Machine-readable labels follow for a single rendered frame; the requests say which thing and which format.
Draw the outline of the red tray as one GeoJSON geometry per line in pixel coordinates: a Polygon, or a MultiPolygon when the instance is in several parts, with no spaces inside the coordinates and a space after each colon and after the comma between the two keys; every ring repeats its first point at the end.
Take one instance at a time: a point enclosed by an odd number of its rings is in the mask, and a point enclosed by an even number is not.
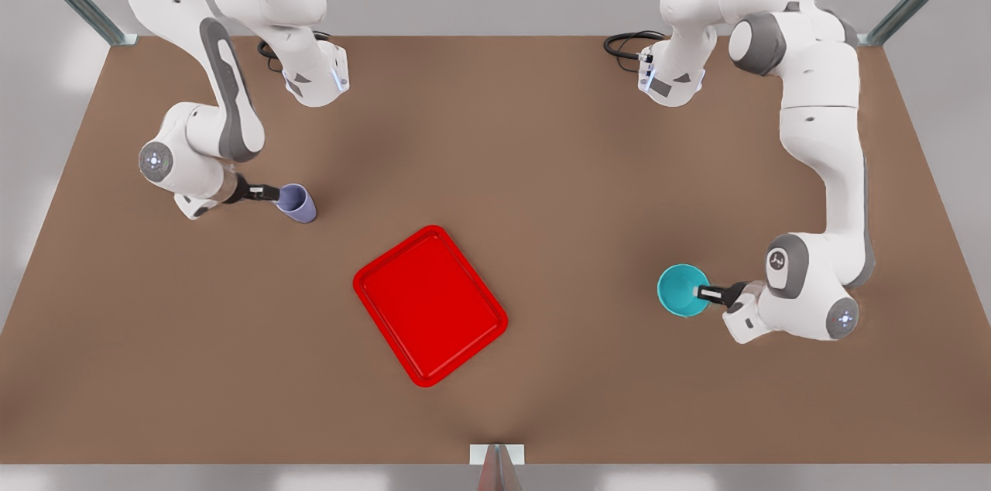
{"type": "Polygon", "coordinates": [[[506,331],[509,317],[455,241],[428,225],[363,266],[358,299],[417,386],[434,386],[506,331]]]}

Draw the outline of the lavender cup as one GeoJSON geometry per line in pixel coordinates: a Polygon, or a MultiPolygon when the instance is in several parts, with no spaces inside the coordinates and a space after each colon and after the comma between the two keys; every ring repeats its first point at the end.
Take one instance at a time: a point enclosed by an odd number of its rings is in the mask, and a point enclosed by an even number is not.
{"type": "Polygon", "coordinates": [[[299,223],[311,223],[317,209],[307,189],[300,184],[287,184],[279,189],[275,206],[287,217],[299,223]]]}

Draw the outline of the teal bowl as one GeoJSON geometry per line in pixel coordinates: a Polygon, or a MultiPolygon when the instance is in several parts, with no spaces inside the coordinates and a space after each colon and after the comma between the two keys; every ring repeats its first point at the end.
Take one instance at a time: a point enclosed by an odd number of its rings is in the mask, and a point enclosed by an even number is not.
{"type": "Polygon", "coordinates": [[[656,291],[666,311],[676,317],[690,318],[708,307],[709,301],[697,295],[697,289],[707,285],[707,276],[697,266],[677,264],[662,272],[656,291]]]}

